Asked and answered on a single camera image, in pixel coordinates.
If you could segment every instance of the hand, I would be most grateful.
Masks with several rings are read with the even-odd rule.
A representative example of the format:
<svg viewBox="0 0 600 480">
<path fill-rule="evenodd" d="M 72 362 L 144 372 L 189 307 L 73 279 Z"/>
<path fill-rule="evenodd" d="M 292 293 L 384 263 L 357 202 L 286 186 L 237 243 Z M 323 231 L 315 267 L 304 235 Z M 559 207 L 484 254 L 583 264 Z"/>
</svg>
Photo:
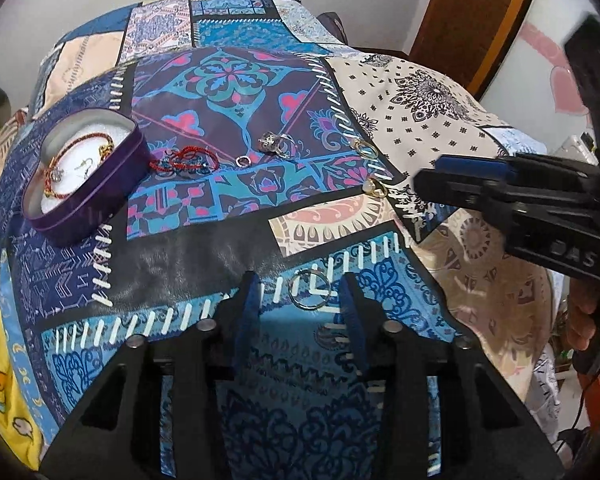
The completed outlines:
<svg viewBox="0 0 600 480">
<path fill-rule="evenodd" d="M 596 285 L 571 278 L 567 341 L 576 350 L 586 350 L 596 333 L 596 324 L 590 315 L 595 312 L 599 298 L 600 290 Z"/>
</svg>

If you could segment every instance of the ring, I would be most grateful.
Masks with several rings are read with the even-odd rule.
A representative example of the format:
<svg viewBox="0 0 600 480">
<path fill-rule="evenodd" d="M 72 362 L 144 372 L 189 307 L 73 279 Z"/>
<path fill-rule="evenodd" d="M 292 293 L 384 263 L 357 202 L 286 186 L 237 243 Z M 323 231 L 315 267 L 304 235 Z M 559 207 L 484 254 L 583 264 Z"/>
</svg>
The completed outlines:
<svg viewBox="0 0 600 480">
<path fill-rule="evenodd" d="M 369 144 L 368 142 L 366 142 L 366 140 L 362 140 L 360 138 L 352 140 L 351 147 L 358 152 L 359 156 L 361 156 L 362 158 L 366 158 L 366 160 L 376 160 L 376 158 L 378 158 L 378 155 L 380 155 L 378 149 L 375 146 Z M 365 153 L 363 150 L 369 150 L 371 154 L 369 155 L 368 152 Z"/>
<path fill-rule="evenodd" d="M 235 159 L 235 165 L 238 168 L 248 168 L 251 166 L 251 159 L 246 155 L 238 156 Z"/>
<path fill-rule="evenodd" d="M 276 153 L 278 154 L 278 156 L 280 158 L 283 158 L 285 160 L 294 160 L 295 156 L 291 155 L 291 153 L 293 153 L 293 151 L 291 150 L 290 153 L 287 155 L 286 152 L 283 152 L 282 149 L 280 148 L 280 146 L 282 145 L 282 140 L 280 139 L 286 139 L 288 140 L 293 147 L 296 149 L 296 151 L 298 150 L 298 147 L 296 146 L 296 142 L 293 140 L 293 137 L 287 135 L 287 134 L 282 134 L 280 135 L 280 138 L 278 139 L 278 145 L 276 146 Z"/>
<path fill-rule="evenodd" d="M 371 176 L 364 181 L 364 184 L 362 184 L 362 191 L 375 198 L 384 198 L 389 195 L 389 190 L 386 186 Z"/>
<path fill-rule="evenodd" d="M 305 304 L 300 303 L 298 300 L 296 300 L 296 297 L 291 293 L 291 289 L 293 288 L 293 284 L 294 282 L 300 278 L 300 276 L 304 275 L 304 274 L 314 274 L 315 276 L 318 276 L 321 280 L 324 281 L 324 283 L 327 284 L 327 295 L 325 296 L 325 298 L 318 303 L 317 305 L 311 305 L 311 306 L 307 306 Z M 289 298 L 291 299 L 292 303 L 298 307 L 301 308 L 302 310 L 318 310 L 319 308 L 324 307 L 327 303 L 329 303 L 329 298 L 331 297 L 331 282 L 327 279 L 327 277 L 320 272 L 319 270 L 315 270 L 315 269 L 301 269 L 298 270 L 298 272 L 296 272 L 294 274 L 294 276 L 289 280 L 289 283 L 287 285 L 288 288 L 288 292 L 289 292 Z"/>
</svg>

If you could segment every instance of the paisley pattern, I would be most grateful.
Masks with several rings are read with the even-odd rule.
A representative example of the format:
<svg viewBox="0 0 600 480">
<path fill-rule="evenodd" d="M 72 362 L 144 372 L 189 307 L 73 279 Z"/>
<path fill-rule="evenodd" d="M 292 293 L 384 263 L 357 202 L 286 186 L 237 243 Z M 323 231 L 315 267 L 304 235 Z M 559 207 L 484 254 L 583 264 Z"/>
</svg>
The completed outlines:
<svg viewBox="0 0 600 480">
<path fill-rule="evenodd" d="M 272 218 L 269 225 L 282 254 L 291 256 L 389 221 L 401 226 L 386 199 L 361 194 Z"/>
</svg>

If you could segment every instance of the ring with white stone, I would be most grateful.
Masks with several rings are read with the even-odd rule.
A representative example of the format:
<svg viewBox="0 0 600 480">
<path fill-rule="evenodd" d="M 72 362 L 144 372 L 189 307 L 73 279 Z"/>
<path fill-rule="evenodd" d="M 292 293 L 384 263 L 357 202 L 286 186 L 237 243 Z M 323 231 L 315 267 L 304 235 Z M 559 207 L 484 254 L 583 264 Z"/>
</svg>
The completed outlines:
<svg viewBox="0 0 600 480">
<path fill-rule="evenodd" d="M 389 190 L 386 186 L 371 176 L 363 182 L 362 191 L 374 198 L 384 198 L 389 195 Z"/>
</svg>

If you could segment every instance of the cartoon print fabric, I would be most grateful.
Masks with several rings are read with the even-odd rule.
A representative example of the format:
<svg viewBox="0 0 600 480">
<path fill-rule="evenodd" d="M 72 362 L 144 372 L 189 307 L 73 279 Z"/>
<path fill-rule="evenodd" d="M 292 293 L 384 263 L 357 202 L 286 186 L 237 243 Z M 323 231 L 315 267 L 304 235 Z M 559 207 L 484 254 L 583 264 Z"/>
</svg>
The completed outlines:
<svg viewBox="0 0 600 480">
<path fill-rule="evenodd" d="M 6 352 L 7 344 L 0 312 L 0 436 L 24 464 L 37 469 L 43 447 L 42 434 L 19 386 L 21 381 L 30 383 L 35 379 L 23 368 L 13 367 Z"/>
</svg>

